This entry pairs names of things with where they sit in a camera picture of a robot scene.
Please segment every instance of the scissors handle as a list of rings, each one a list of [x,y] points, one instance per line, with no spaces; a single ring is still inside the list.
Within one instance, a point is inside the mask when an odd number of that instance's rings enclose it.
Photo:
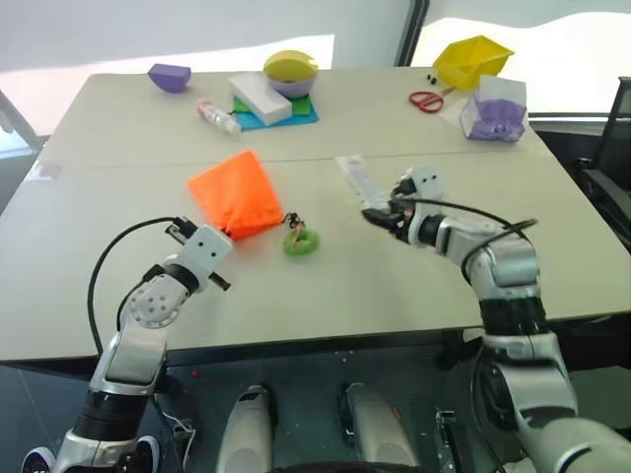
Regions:
[[[410,103],[425,113],[436,113],[443,108],[445,101],[434,92],[413,92],[408,97]]]

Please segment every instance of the green mat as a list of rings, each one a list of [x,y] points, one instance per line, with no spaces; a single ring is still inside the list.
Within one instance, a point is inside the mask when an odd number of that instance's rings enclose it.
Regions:
[[[291,99],[289,101],[292,103],[292,114],[294,115],[309,115],[312,112],[312,101],[309,96]],[[236,97],[234,97],[233,107],[236,112],[250,112],[247,105]]]

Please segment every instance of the white box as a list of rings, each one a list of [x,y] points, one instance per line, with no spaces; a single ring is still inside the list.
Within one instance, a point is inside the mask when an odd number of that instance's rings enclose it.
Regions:
[[[244,72],[229,81],[235,97],[265,125],[273,125],[292,116],[292,103],[269,86],[262,72]]]

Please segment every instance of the black chair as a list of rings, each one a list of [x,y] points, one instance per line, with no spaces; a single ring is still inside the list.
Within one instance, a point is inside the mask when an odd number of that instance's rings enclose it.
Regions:
[[[631,78],[620,78],[595,155],[577,163],[581,188],[631,251]]]

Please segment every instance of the green ring toy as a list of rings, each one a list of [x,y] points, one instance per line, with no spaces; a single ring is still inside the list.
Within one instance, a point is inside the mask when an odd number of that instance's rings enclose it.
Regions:
[[[311,254],[317,250],[318,245],[319,235],[313,230],[299,229],[289,232],[283,239],[285,254],[290,256]]]

